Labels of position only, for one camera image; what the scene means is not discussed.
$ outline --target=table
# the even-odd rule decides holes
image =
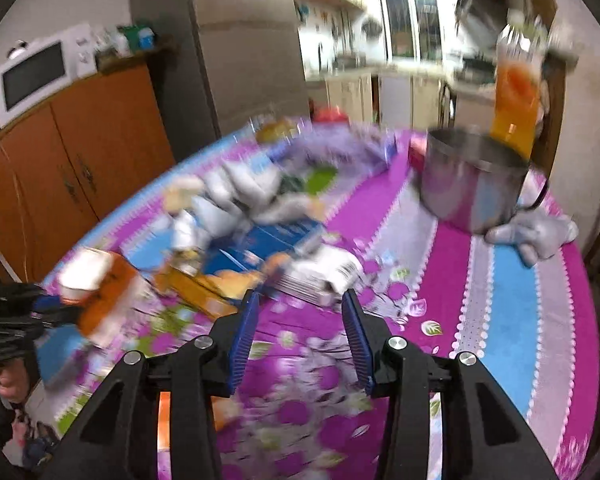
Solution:
[[[598,392],[598,334],[582,260],[574,244],[526,269],[515,250],[487,245],[438,223],[419,203],[406,146],[392,168],[373,178],[337,178],[321,196],[329,243],[363,262],[361,304],[392,333],[424,351],[476,353],[534,430],[562,480],[584,460]],[[225,138],[160,177],[111,214],[80,243],[133,257],[159,236],[160,192],[180,174],[201,174],[219,160],[259,156],[247,131]],[[541,177],[530,175],[532,200]],[[552,214],[560,209],[549,197]],[[56,274],[45,280],[56,289]],[[79,377],[56,395],[62,432],[125,351],[173,351],[207,333],[210,321],[178,298],[138,301],[105,351],[83,348]],[[261,309],[250,360],[235,399],[241,415],[218,434],[224,476],[303,480],[371,479],[387,402],[370,400],[356,381],[338,312],[280,294]],[[440,398],[430,401],[429,478],[442,468]],[[161,479],[169,454],[158,454]]]

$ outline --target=pot handle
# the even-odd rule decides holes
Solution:
[[[544,200],[544,197],[546,196],[548,191],[549,191],[549,178],[545,177],[544,184],[542,184],[542,189],[540,190],[540,193],[538,194],[538,198],[536,198],[535,202],[533,202],[532,205],[517,206],[516,213],[519,213],[521,211],[533,211],[534,209],[538,209],[538,207],[542,203],[542,200]]]

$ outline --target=microwave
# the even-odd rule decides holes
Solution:
[[[88,23],[33,41],[0,65],[0,128],[71,83],[97,72]]]

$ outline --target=orange cabinet door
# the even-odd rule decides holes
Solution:
[[[77,82],[51,106],[69,159],[101,219],[174,165],[144,64]]]
[[[98,218],[66,156],[49,105],[17,123],[0,143],[0,250],[23,281],[39,281]]]

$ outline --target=plastic bottle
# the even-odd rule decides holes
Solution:
[[[496,47],[496,104],[491,136],[526,159],[536,136],[540,75],[546,42],[542,26],[525,24],[519,10],[509,10]]]

